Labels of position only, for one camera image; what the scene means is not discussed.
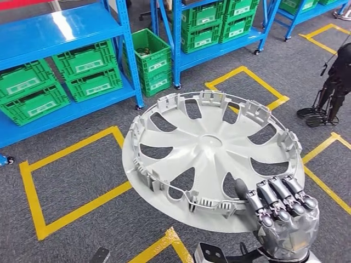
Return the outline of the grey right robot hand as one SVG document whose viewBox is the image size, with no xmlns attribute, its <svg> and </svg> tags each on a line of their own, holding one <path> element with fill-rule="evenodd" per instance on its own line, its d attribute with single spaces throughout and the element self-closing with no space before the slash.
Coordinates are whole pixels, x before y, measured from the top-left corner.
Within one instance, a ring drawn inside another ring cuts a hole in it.
<svg viewBox="0 0 351 263">
<path fill-rule="evenodd" d="M 246 190 L 247 216 L 260 244 L 258 253 L 270 262 L 306 262 L 319 225 L 318 201 L 292 174 L 270 177 Z"/>
</svg>

